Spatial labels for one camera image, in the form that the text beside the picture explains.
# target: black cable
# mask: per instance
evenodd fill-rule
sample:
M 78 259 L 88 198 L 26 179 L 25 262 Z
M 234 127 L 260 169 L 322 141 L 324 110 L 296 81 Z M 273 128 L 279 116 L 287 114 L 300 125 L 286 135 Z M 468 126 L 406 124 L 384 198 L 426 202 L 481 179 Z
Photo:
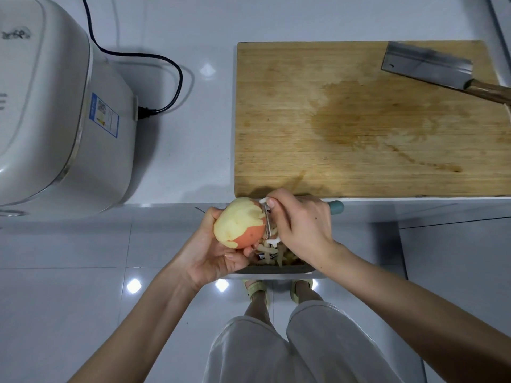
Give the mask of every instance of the black cable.
M 179 83 L 177 84 L 177 90 L 176 90 L 176 94 L 175 94 L 174 98 L 172 98 L 170 103 L 168 105 L 166 105 L 163 109 L 157 110 L 157 109 L 148 109 L 147 107 L 139 107 L 138 108 L 138 119 L 148 118 L 153 115 L 157 115 L 157 114 L 163 113 L 164 111 L 169 110 L 176 103 L 177 98 L 179 97 L 179 94 L 181 93 L 181 88 L 183 87 L 183 72 L 181 70 L 181 67 L 179 67 L 176 62 L 170 60 L 168 57 L 164 57 L 161 55 L 155 55 L 152 53 L 138 53 L 138 52 L 115 52 L 115 51 L 109 51 L 107 49 L 102 48 L 96 41 L 96 38 L 94 37 L 93 21 L 92 21 L 92 18 L 90 17 L 90 10 L 89 10 L 89 5 L 87 4 L 87 0 L 82 0 L 82 1 L 83 1 L 83 5 L 85 6 L 85 12 L 87 14 L 87 24 L 89 26 L 90 38 L 92 39 L 94 44 L 96 44 L 98 46 L 98 48 L 101 51 L 103 51 L 109 55 L 114 55 L 114 56 L 150 57 L 153 59 L 160 59 L 160 60 L 163 60 L 165 62 L 172 64 L 177 69 L 177 72 L 179 72 Z

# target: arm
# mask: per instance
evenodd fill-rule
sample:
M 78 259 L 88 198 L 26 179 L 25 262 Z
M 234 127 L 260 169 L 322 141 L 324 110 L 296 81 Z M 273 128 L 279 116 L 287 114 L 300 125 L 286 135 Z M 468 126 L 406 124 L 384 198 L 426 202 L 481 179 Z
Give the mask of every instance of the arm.
M 279 189 L 268 201 L 279 235 L 297 256 L 368 305 L 444 380 L 511 381 L 511 339 L 456 305 L 332 239 L 329 207 Z
M 218 243 L 210 208 L 199 229 L 154 278 L 112 336 L 71 378 L 81 382 L 143 382 L 198 291 L 248 265 L 243 253 Z

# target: yellow sandal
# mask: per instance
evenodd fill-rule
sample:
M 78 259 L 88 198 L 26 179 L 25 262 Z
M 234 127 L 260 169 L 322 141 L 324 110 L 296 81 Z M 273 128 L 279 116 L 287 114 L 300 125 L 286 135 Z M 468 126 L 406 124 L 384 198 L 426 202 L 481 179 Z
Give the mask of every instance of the yellow sandal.
M 250 281 L 250 280 L 244 279 L 243 285 L 245 286 L 245 289 L 247 290 L 250 300 L 252 301 L 252 296 L 255 292 L 262 290 L 266 296 L 266 308 L 270 309 L 270 297 L 268 296 L 268 289 L 266 288 L 266 285 L 262 281 L 257 280 L 256 282 L 252 283 L 252 285 L 250 285 L 249 287 L 246 287 L 245 283 L 247 281 Z
M 293 280 L 293 282 L 291 282 L 291 299 L 296 302 L 297 304 L 299 304 L 300 302 L 298 301 L 298 296 L 296 295 L 296 283 L 298 281 L 305 281 L 309 284 L 309 287 L 312 289 L 312 282 L 313 280 L 312 279 L 295 279 Z

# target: red potato skin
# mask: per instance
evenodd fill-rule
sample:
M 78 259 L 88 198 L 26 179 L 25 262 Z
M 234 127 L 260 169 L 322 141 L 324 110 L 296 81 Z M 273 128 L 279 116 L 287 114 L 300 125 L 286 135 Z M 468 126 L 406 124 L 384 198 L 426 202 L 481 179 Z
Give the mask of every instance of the red potato skin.
M 259 240 L 263 237 L 265 231 L 265 225 L 262 226 L 252 226 L 245 230 L 243 235 L 237 237 L 233 240 L 238 244 L 238 249 L 244 249 L 245 247 L 251 246 L 259 242 Z

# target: person's right hand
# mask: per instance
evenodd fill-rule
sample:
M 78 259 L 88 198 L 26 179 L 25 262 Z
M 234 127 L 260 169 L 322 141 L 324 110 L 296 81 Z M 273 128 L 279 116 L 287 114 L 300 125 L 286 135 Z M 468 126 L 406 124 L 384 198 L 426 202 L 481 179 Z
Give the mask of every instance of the person's right hand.
M 299 258 L 320 270 L 335 250 L 330 207 L 313 196 L 295 197 L 279 188 L 268 194 L 271 216 L 282 242 Z

